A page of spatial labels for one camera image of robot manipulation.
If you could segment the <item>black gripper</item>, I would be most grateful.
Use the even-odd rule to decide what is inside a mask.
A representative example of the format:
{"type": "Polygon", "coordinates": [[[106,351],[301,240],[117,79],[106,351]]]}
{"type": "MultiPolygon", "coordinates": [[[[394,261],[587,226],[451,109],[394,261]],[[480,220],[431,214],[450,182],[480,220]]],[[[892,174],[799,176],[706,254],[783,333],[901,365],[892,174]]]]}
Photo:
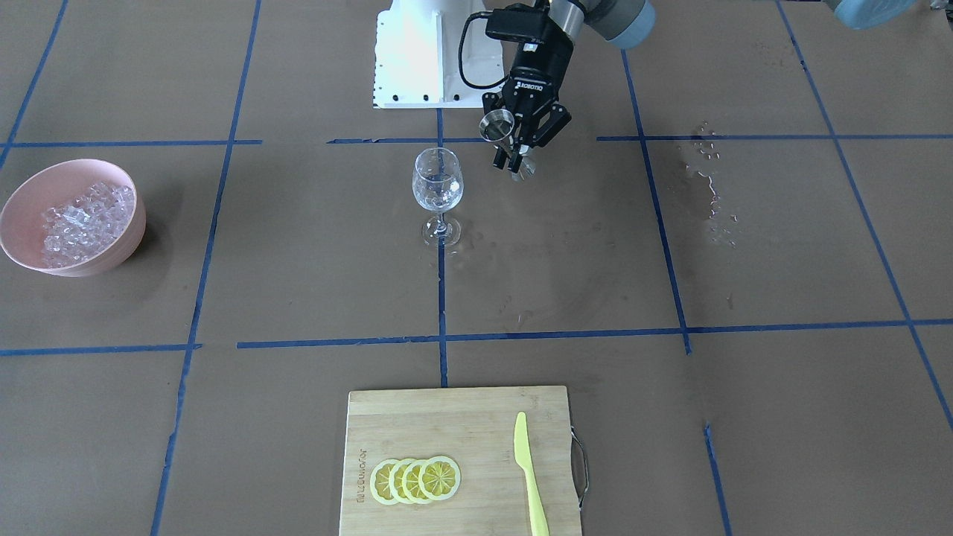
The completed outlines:
{"type": "Polygon", "coordinates": [[[544,147],[571,120],[559,102],[559,89],[574,51],[574,42],[558,26],[546,26],[535,43],[520,42],[513,65],[497,92],[484,92],[483,112],[507,109],[517,119],[515,142],[497,140],[493,165],[515,174],[531,173],[531,147],[544,147]],[[529,51],[527,45],[534,45],[529,51]]]}

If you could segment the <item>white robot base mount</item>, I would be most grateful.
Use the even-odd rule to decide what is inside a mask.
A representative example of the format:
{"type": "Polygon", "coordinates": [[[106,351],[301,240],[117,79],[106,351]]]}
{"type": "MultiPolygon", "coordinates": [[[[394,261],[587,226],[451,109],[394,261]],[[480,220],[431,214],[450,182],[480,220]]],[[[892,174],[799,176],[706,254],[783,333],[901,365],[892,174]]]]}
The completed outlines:
{"type": "Polygon", "coordinates": [[[377,15],[372,106],[476,109],[504,77],[503,44],[487,37],[483,1],[392,1],[377,15]]]}

